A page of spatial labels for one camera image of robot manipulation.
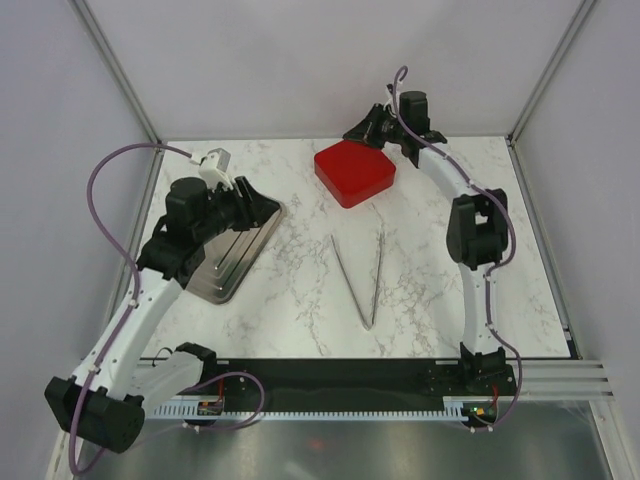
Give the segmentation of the red box lid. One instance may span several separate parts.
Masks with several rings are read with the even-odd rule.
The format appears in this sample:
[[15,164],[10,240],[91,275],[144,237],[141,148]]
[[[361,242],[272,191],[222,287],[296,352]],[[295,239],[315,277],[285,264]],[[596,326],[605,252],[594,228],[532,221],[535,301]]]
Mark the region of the red box lid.
[[338,204],[350,209],[390,188],[396,166],[381,150],[341,140],[315,154],[314,172]]

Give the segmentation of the stainless steel tray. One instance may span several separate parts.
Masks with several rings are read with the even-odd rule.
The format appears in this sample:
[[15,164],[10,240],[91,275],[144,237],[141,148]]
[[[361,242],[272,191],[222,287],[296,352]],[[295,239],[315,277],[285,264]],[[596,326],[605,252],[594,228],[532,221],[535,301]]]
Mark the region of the stainless steel tray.
[[186,291],[213,305],[230,302],[286,216],[285,205],[276,204],[276,212],[265,225],[245,232],[229,230],[207,243],[205,259]]

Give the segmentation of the stainless steel tongs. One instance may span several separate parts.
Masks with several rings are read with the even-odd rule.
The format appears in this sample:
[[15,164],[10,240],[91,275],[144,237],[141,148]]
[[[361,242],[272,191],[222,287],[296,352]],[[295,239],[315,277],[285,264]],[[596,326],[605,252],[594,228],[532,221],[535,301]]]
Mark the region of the stainless steel tongs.
[[381,229],[377,237],[377,259],[376,259],[376,270],[375,270],[375,277],[374,277],[375,283],[374,283],[374,292],[372,294],[372,299],[371,299],[371,311],[369,316],[365,315],[363,307],[358,300],[356,291],[353,286],[353,282],[351,281],[348,275],[347,269],[345,267],[345,263],[343,262],[341,252],[339,249],[339,243],[337,241],[336,236],[334,234],[330,234],[329,238],[331,241],[332,250],[334,252],[337,264],[342,274],[342,278],[346,282],[348,292],[350,294],[352,301],[354,302],[362,327],[364,328],[365,331],[371,331],[375,326],[377,311],[378,311],[381,274],[382,274],[382,266],[383,266],[383,258],[384,258],[385,232],[383,229]]

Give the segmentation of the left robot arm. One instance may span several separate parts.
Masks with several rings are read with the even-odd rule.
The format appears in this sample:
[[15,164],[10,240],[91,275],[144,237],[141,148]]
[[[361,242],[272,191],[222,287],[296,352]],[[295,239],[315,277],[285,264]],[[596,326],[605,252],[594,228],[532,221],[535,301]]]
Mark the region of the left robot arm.
[[231,155],[223,148],[185,152],[198,168],[172,183],[165,213],[138,258],[122,246],[133,285],[95,346],[68,378],[54,377],[45,399],[69,436],[122,453],[138,438],[148,413],[181,393],[208,394],[219,380],[214,351],[192,342],[179,345],[160,366],[140,378],[138,359],[206,259],[206,246],[228,232],[262,227],[281,210],[243,176],[227,173]]

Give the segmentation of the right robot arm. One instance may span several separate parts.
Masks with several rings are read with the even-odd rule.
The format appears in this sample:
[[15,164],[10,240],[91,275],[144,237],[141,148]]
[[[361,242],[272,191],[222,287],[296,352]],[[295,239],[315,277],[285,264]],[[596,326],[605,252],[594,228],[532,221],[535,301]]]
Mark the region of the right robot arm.
[[391,93],[387,103],[374,104],[344,138],[377,150],[388,143],[398,145],[449,201],[445,244],[459,267],[464,305],[457,382],[473,395],[493,386],[511,390],[513,369],[506,353],[515,349],[497,332],[494,306],[497,270],[509,264],[516,251],[506,192],[479,186],[440,147],[447,139],[430,128],[428,100],[421,91]]

